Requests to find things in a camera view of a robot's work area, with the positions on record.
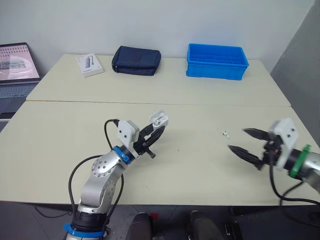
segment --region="robotic arm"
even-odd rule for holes
[[[229,146],[233,153],[260,170],[265,164],[270,164],[271,152],[279,171],[287,170],[291,178],[308,183],[320,194],[320,154],[310,152],[310,145],[306,145],[303,151],[294,149],[299,135],[290,118],[275,121],[268,132],[256,128],[244,131],[256,139],[267,141],[263,158],[260,160],[241,147]]]
[[[157,141],[168,125],[163,111],[154,113],[150,124],[141,131],[132,122],[117,120],[117,136],[122,146],[100,156],[93,163],[91,175],[81,192],[81,201],[72,223],[66,224],[67,240],[98,240],[105,235],[107,213],[114,196],[116,183],[128,165],[144,153],[154,158],[149,147]]]

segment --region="laptop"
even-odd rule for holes
[[[26,42],[0,45],[0,114],[16,112],[40,79]]]

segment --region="white wall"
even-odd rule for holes
[[[188,43],[241,46],[271,71],[314,0],[0,0],[0,44],[27,42],[45,74],[64,53],[120,45],[185,57]]]

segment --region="green ring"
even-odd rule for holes
[[[310,152],[310,145],[307,144],[305,145],[305,147],[303,148],[303,151],[299,154],[299,156],[296,159],[295,164],[293,165],[293,168],[291,169],[289,176],[293,179],[296,178],[298,172],[300,171],[301,166],[304,164],[307,155]]]

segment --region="white box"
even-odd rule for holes
[[[80,70],[85,78],[104,72],[104,69],[94,53],[77,56],[76,61],[78,62]]]

